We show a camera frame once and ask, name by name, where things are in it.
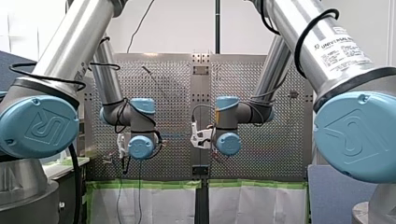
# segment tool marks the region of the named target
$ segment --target cable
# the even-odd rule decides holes
[[[286,77],[287,77],[287,75],[285,75],[284,77],[283,77],[283,79],[282,79],[282,81],[280,81],[279,82],[279,84],[273,89],[273,90],[271,90],[271,91],[268,91],[268,92],[266,92],[266,93],[264,93],[264,94],[260,94],[260,95],[252,95],[250,98],[262,98],[262,97],[264,97],[264,96],[266,96],[266,95],[269,95],[269,94],[272,94],[272,93],[274,93],[274,92],[276,92],[277,90],[279,90],[279,88],[280,87],[282,87],[282,85],[283,85],[283,83],[285,83],[285,81],[286,81]],[[253,101],[253,102],[257,102],[257,103],[260,103],[260,104],[271,104],[271,103],[273,103],[274,101],[268,101],[268,102],[260,102],[260,101]]]
[[[114,161],[113,160],[111,160],[111,163],[113,164],[113,167],[114,167],[114,170],[115,170],[115,172],[117,173],[117,166],[116,166],[116,164],[114,163]],[[119,207],[120,207],[120,196],[121,196],[121,190],[122,190],[122,172],[120,173],[120,188],[119,188],[119,196],[118,196],[118,198],[117,198],[117,203],[116,203],[116,209],[117,209],[117,218],[118,218],[118,220],[119,220],[119,224],[122,224],[122,222],[121,222],[121,218],[120,218],[120,209],[119,209]]]
[[[320,15],[315,17],[311,22],[309,22],[308,25],[306,26],[306,28],[301,33],[300,37],[298,38],[298,41],[296,44],[296,49],[294,51],[294,63],[296,65],[297,71],[304,78],[306,78],[306,76],[303,71],[303,68],[301,67],[300,56],[301,56],[301,50],[303,48],[305,38],[308,36],[309,32],[318,24],[318,22],[320,22],[323,19],[331,17],[332,16],[332,15],[330,15],[331,13],[333,13],[335,15],[334,18],[336,20],[338,20],[338,18],[340,17],[340,12],[335,8],[327,9],[324,12],[322,12]]]
[[[142,189],[142,161],[139,162],[139,194],[138,194],[138,201],[139,201],[139,222],[137,224],[140,224],[142,222],[142,202],[140,200],[140,193]]]
[[[81,82],[81,81],[67,80],[67,79],[62,79],[62,78],[57,78],[57,77],[43,77],[43,76],[33,75],[29,72],[26,72],[26,71],[23,71],[20,69],[16,69],[18,67],[28,67],[28,66],[35,66],[35,65],[37,65],[37,63],[14,63],[14,64],[10,65],[8,69],[15,73],[19,73],[21,75],[28,76],[28,77],[37,78],[40,80],[43,79],[43,80],[50,80],[50,81],[59,81],[59,82],[79,85],[78,91],[84,90],[85,87],[87,86],[84,82]]]
[[[116,71],[119,71],[121,69],[121,67],[116,63],[90,63],[90,65],[109,66],[109,67],[112,67]]]
[[[264,0],[261,0],[261,4],[262,4],[262,10],[260,12],[260,15],[262,16],[262,22],[264,23],[264,26],[267,27],[267,29],[269,31],[271,31],[272,33],[276,34],[276,35],[280,35],[280,32],[274,29],[274,26],[272,26],[272,22],[271,19],[268,18],[268,20],[271,23],[271,26],[267,23],[267,20],[265,19],[265,15],[264,15]]]
[[[75,173],[75,188],[76,188],[76,206],[75,206],[75,212],[74,212],[74,219],[73,219],[73,224],[78,224],[79,222],[79,211],[81,208],[81,171],[79,170],[79,166],[78,166],[78,157],[77,157],[77,153],[76,150],[73,146],[73,144],[71,144],[69,146],[69,152],[70,152],[70,157],[72,158],[72,163],[73,163],[73,169],[74,169],[74,173]]]
[[[123,175],[128,174],[128,170],[129,170],[129,163],[131,162],[131,157],[128,157],[128,161],[126,162],[126,167],[125,169],[122,171]]]
[[[119,219],[119,223],[122,224],[121,218],[120,218],[120,196],[121,196],[121,190],[122,190],[122,177],[120,178],[120,189],[119,189],[119,197],[117,198],[117,218]]]
[[[99,45],[103,44],[105,41],[110,41],[110,36],[105,36],[101,39]]]
[[[196,105],[196,106],[194,107],[194,109],[192,110],[192,115],[191,115],[191,121],[192,121],[192,122],[195,122],[195,110],[196,110],[198,107],[207,107],[207,108],[211,108],[211,109],[216,109],[215,107],[213,107],[213,106],[211,106],[211,105]]]
[[[129,53],[129,49],[130,49],[131,46],[132,46],[132,42],[134,42],[134,36],[137,34],[137,32],[139,32],[139,29],[140,29],[140,27],[142,26],[142,23],[143,23],[143,21],[145,20],[146,16],[148,15],[149,10],[150,10],[152,4],[154,3],[154,1],[155,1],[155,0],[151,0],[150,4],[148,5],[148,9],[146,10],[145,14],[144,14],[143,17],[142,17],[142,20],[140,20],[139,25],[137,26],[136,30],[135,30],[134,33],[132,34],[132,36],[131,36],[131,41],[129,42],[128,49],[126,50],[127,53]]]
[[[124,98],[123,100],[124,100],[123,106],[121,106],[119,108],[119,110],[117,111],[117,120],[116,120],[116,124],[114,125],[114,132],[115,133],[122,133],[126,129],[126,126],[123,126],[121,130],[118,130],[118,126],[121,125],[120,118],[121,118],[121,116],[123,114],[123,111],[125,110],[125,107],[128,105],[128,99]]]

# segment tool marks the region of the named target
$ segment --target black band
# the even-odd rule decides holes
[[[395,67],[383,67],[383,68],[378,68],[378,69],[372,70],[366,74],[353,77],[350,80],[344,82],[343,84],[335,87],[334,89],[326,92],[326,94],[321,96],[315,102],[314,110],[315,110],[315,112],[318,112],[324,104],[326,104],[330,99],[332,99],[336,95],[350,91],[364,83],[373,81],[375,79],[378,79],[381,77],[390,77],[390,76],[394,76],[394,75],[396,75]]]
[[[5,161],[18,161],[20,159],[12,157],[12,156],[8,156],[8,155],[1,155],[0,156],[0,162],[5,162]]]
[[[237,131],[238,128],[219,128],[219,127],[216,127],[216,130],[221,130],[221,131]]]
[[[102,106],[118,105],[118,104],[120,104],[120,103],[122,103],[122,102],[124,102],[124,99],[122,99],[122,100],[120,100],[120,101],[117,101],[117,102],[114,102],[114,103],[102,104]]]
[[[70,105],[72,105],[76,110],[78,109],[79,106],[79,102],[67,95],[66,93],[63,93],[62,91],[57,91],[51,87],[48,87],[46,85],[43,85],[41,83],[38,82],[33,82],[27,79],[15,79],[14,83],[12,84],[12,86],[19,86],[19,87],[24,87],[27,89],[32,89],[35,91],[42,91],[48,95],[52,95],[52,96],[56,96],[59,97],[61,99],[66,100]]]
[[[151,131],[132,131],[131,130],[131,133],[156,133],[157,131],[155,131],[155,130],[151,130]]]
[[[335,19],[338,20],[338,17],[340,16],[340,12],[335,9],[335,8],[330,8],[327,9],[326,11],[322,12],[320,15],[318,15],[316,18],[314,18],[311,22],[308,23],[306,28],[303,30],[301,33],[300,37],[298,38],[297,44],[296,44],[296,49],[294,51],[294,63],[296,65],[297,71],[306,78],[305,73],[303,71],[303,68],[301,67],[300,63],[300,56],[301,56],[301,49],[303,48],[303,43],[305,41],[305,38],[308,36],[309,32],[318,24],[323,19],[329,18],[332,15],[331,13],[335,14]]]
[[[251,107],[251,105],[248,105],[248,107],[250,107],[250,119],[247,123],[251,123],[251,121],[253,120],[254,109]]]

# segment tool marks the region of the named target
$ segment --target blue panel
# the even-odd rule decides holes
[[[105,114],[104,114],[104,113],[105,113],[104,109],[101,108],[100,111],[99,111],[99,119],[100,119],[103,123],[109,124],[109,123],[107,122],[107,120],[105,119]]]
[[[78,134],[76,110],[58,97],[23,99],[0,115],[0,149],[17,158],[46,158],[66,149]]]
[[[233,156],[241,149],[241,139],[236,133],[224,133],[218,138],[216,147],[223,155]]]
[[[142,113],[150,115],[155,114],[155,104],[153,99],[134,98],[131,100],[131,104]]]
[[[216,109],[218,111],[229,109],[239,104],[239,97],[220,96],[216,99]]]
[[[370,201],[376,188],[330,165],[309,165],[308,180],[312,224],[350,224],[353,206]]]
[[[326,103],[315,119],[314,136],[335,169],[361,181],[396,182],[396,98],[353,91]]]
[[[128,144],[129,155],[135,160],[144,160],[151,156],[154,150],[152,141],[143,135],[133,137]]]

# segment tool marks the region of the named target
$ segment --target vertical metal bar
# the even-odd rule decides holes
[[[216,0],[216,54],[220,54],[220,0]]]
[[[282,85],[290,65],[290,50],[281,36],[275,36],[265,59],[259,83],[254,91],[255,102],[273,102],[276,89]]]

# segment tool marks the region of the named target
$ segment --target metal frame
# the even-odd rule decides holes
[[[172,137],[168,133],[172,130],[177,129],[181,133],[179,141],[168,143],[168,147],[155,158],[156,161],[145,161],[143,177],[145,179],[151,180],[180,180],[180,179],[206,179],[207,176],[194,175],[192,173],[193,165],[208,165],[212,161],[209,159],[209,154],[207,151],[201,151],[200,149],[192,148],[190,139],[191,133],[191,111],[195,105],[201,104],[204,99],[205,104],[214,105],[216,94],[234,94],[239,95],[242,99],[249,97],[254,91],[256,86],[256,79],[260,75],[260,71],[264,64],[265,56],[247,56],[247,55],[213,55],[213,54],[116,54],[115,60],[119,63],[122,69],[119,72],[120,83],[122,85],[125,96],[127,97],[153,97],[157,101],[157,111],[156,120],[158,120],[158,129],[164,133],[164,138]],[[149,77],[143,69],[140,69],[141,65],[145,65],[148,69],[152,68],[152,72],[157,81],[154,81],[152,77]],[[216,78],[225,78],[221,76],[219,69],[224,69],[225,67],[230,67],[232,74],[228,78],[242,78],[236,79],[236,83],[232,83],[233,86],[222,87],[226,88],[225,91],[216,91],[218,88],[214,86],[214,80]],[[205,71],[205,68],[209,70],[209,74],[197,74]],[[281,153],[274,152],[275,154],[268,154],[264,157],[263,164],[260,167],[256,167],[258,171],[253,175],[248,171],[245,163],[248,160],[241,159],[240,155],[231,158],[230,168],[238,170],[238,172],[233,175],[226,175],[224,170],[219,168],[218,164],[213,163],[212,178],[250,178],[250,179],[271,179],[278,181],[304,181],[306,178],[306,166],[312,161],[311,158],[311,143],[312,143],[312,101],[313,93],[307,81],[303,80],[296,71],[291,68],[288,74],[288,80],[285,82],[285,87],[279,91],[278,102],[276,103],[275,109],[276,114],[279,118],[282,118],[282,114],[287,113],[287,109],[291,109],[290,114],[294,116],[294,122],[298,122],[299,129],[291,129],[291,139],[285,142],[279,142],[280,146],[282,144],[287,144],[286,150],[280,151]],[[114,128],[108,127],[99,120],[98,110],[101,103],[98,98],[97,92],[95,92],[94,84],[90,85],[92,78],[87,76],[88,88],[86,92],[86,109],[85,109],[85,123],[86,123],[86,146],[87,155],[92,157],[92,163],[88,167],[88,178],[99,180],[99,179],[112,179],[114,177],[120,177],[120,172],[115,172],[115,167],[112,165],[111,161],[120,167],[119,160],[117,160],[117,145],[115,144],[117,136],[114,134]],[[244,83],[239,84],[238,82],[245,81],[247,89],[243,92],[238,92],[235,86],[244,85]],[[160,91],[156,88],[156,85],[171,85],[165,91]],[[289,91],[297,90],[299,93],[298,98],[293,102],[293,108],[285,105],[285,99],[288,99],[287,95],[290,94]],[[165,94],[171,94],[171,99],[165,99]],[[170,101],[170,107],[167,107],[167,101]],[[209,113],[208,108],[197,109],[195,117],[200,121],[200,129],[206,128],[210,122],[213,122],[214,112]],[[261,144],[260,142],[263,138],[262,135],[266,135],[270,131],[270,128],[279,129],[279,134],[285,134],[281,132],[281,125],[269,123],[270,126],[265,126],[261,129],[256,129],[252,125],[242,125],[241,133],[254,134],[255,136],[260,136],[260,139],[256,139],[258,142],[250,144]],[[107,144],[108,139],[114,139],[114,144]],[[103,150],[107,147],[107,153],[104,151],[97,153],[95,151],[97,148]],[[292,157],[292,154],[297,154],[299,157]],[[282,160],[282,157],[288,157],[288,160],[300,160],[296,165],[291,168],[298,170],[295,172],[286,173],[265,173],[262,166],[268,166],[265,164],[265,160],[268,157],[276,156],[277,160]],[[276,167],[277,170],[281,170],[282,166]],[[137,173],[137,163],[135,161],[131,162],[130,173],[125,176],[126,178],[138,178]]]

